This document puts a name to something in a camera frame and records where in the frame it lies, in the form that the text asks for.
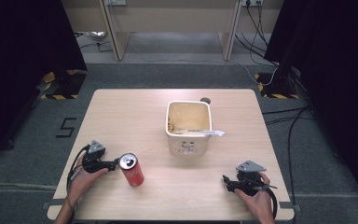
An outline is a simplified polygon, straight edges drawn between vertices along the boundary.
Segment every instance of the light wood tabletop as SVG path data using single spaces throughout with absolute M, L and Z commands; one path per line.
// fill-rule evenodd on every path
M 214 130 L 204 155 L 180 158 L 170 153 L 165 133 L 170 101 L 211 99 Z M 265 174 L 278 205 L 290 202 L 259 104 L 252 90 L 142 89 L 97 90 L 78 132 L 54 199 L 66 196 L 66 177 L 78 151 L 96 140 L 106 147 L 103 161 L 124 153 L 138 157 L 145 176 L 131 187 L 119 167 L 101 177 L 83 195 L 75 219 L 86 220 L 248 220 L 244 202 L 228 192 L 223 175 L 236 179 L 236 166 L 253 161 Z M 55 219 L 60 205 L 51 205 Z M 277 220 L 289 220 L 292 208 L 278 207 Z

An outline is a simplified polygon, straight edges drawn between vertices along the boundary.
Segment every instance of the soda can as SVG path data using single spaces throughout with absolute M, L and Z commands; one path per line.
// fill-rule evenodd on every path
M 141 165 L 134 154 L 126 153 L 122 155 L 118 164 L 131 186 L 137 187 L 144 182 Z

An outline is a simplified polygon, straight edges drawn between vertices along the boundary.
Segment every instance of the black curtain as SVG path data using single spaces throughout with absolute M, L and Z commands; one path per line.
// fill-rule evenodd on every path
M 323 6 L 321 13 L 312 14 L 316 22 L 289 65 L 300 69 L 321 126 L 358 182 L 358 1 L 312 1 Z M 279 62 L 295 41 L 290 37 L 304 25 L 297 19 L 305 2 L 284 1 L 266 58 Z
M 87 70 L 60 0 L 0 1 L 0 142 L 49 73 Z

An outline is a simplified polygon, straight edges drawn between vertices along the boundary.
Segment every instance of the trash bin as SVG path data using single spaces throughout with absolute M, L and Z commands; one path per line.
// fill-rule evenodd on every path
M 211 131 L 211 109 L 201 101 L 171 101 L 167 106 L 165 133 L 170 152 L 178 157 L 202 156 L 208 146 Z

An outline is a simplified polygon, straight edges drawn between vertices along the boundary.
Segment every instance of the can top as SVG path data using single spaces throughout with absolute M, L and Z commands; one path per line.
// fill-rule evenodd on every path
M 121 169 L 130 170 L 130 168 L 136 165 L 137 161 L 138 160 L 134 154 L 126 153 L 120 157 L 119 165 Z

